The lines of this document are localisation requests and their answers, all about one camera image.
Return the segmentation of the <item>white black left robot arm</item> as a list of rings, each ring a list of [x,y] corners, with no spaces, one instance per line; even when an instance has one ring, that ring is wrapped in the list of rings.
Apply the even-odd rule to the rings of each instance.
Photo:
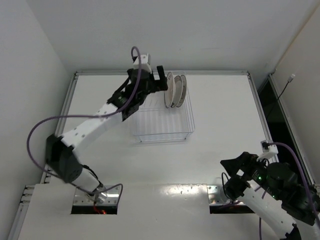
[[[62,135],[52,134],[46,139],[46,163],[63,182],[74,185],[90,197],[104,190],[98,177],[80,163],[79,156],[102,134],[137,112],[149,94],[168,89],[163,66],[156,69],[158,79],[152,71],[127,70],[128,78],[92,118]]]

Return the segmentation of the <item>green rim white plate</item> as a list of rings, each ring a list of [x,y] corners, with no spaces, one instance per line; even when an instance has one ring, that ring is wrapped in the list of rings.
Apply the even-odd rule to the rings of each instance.
[[[183,93],[183,82],[182,82],[181,76],[177,75],[174,78],[174,82],[175,82],[175,93],[172,100],[172,104],[170,106],[171,108],[175,108],[178,105]]]

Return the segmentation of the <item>sunburst pattern white plate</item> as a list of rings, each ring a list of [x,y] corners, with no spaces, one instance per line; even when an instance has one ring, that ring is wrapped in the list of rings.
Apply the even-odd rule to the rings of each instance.
[[[174,95],[176,92],[176,84],[172,72],[169,72],[166,78],[168,89],[164,92],[164,104],[165,107],[168,109],[171,107],[173,103]]]

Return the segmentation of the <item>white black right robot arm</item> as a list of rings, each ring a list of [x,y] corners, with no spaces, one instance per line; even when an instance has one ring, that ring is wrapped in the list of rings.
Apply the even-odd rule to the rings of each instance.
[[[229,176],[224,183],[227,197],[247,205],[279,240],[320,238],[320,198],[314,188],[299,182],[287,163],[244,151],[220,164]]]

